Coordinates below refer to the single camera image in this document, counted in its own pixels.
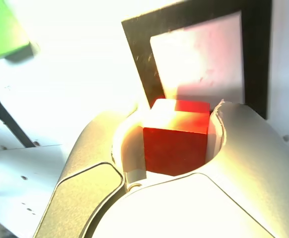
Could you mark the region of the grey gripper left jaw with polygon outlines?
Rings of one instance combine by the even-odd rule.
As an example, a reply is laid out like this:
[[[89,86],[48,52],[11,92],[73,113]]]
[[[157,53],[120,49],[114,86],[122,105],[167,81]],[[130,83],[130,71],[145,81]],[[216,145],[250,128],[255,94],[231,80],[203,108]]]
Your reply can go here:
[[[36,238],[91,238],[106,211],[126,194],[121,146],[139,111],[105,111],[75,142],[34,234]]]

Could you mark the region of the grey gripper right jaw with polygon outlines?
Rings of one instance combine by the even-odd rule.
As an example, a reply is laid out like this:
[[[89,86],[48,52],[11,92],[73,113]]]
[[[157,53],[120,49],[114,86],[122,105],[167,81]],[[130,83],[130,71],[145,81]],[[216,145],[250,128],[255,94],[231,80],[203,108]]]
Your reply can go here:
[[[289,152],[243,104],[211,114],[202,167],[171,177],[133,170],[128,192],[91,218],[87,238],[289,238]]]

